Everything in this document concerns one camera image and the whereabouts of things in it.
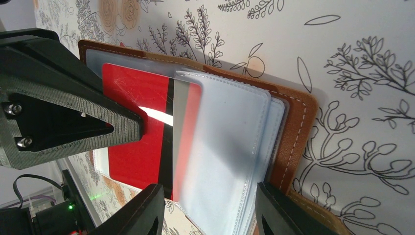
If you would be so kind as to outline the brown leather card holder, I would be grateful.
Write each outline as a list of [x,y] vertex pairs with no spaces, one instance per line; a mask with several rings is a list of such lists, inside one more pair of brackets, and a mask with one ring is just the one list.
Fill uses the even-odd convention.
[[[102,79],[112,63],[154,72],[175,73],[202,88],[188,157],[176,164],[174,198],[167,199],[194,235],[258,234],[257,184],[267,182],[335,232],[348,234],[327,208],[291,188],[310,134],[318,102],[310,94],[254,80],[213,66],[162,54],[89,40],[78,44],[80,60]],[[93,151],[93,165],[106,181],[135,188],[105,174],[108,147]]]

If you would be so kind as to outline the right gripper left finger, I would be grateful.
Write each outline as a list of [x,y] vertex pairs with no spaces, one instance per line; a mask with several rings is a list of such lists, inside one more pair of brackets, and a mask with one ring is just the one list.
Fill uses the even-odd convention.
[[161,235],[164,220],[164,190],[150,184],[91,235]]

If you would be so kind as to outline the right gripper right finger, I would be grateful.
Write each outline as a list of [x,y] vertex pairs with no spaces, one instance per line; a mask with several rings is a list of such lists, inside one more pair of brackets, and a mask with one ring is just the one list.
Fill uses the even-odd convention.
[[255,216],[259,235],[335,234],[267,182],[257,184]]

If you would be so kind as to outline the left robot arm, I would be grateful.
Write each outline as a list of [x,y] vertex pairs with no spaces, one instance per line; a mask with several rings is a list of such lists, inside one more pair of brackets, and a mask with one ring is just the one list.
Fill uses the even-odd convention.
[[[63,157],[139,141],[148,119],[141,108],[106,97],[102,80],[56,39],[0,38],[0,164],[25,169]],[[142,198],[100,226],[72,186],[57,184],[64,201],[31,216],[0,212],[2,234],[139,235],[147,233]]]

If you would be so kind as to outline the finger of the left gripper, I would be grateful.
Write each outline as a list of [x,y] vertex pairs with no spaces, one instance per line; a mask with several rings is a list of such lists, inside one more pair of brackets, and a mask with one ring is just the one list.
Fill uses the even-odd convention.
[[54,39],[0,41],[0,164],[26,169],[124,144],[132,113],[103,94],[102,79]]

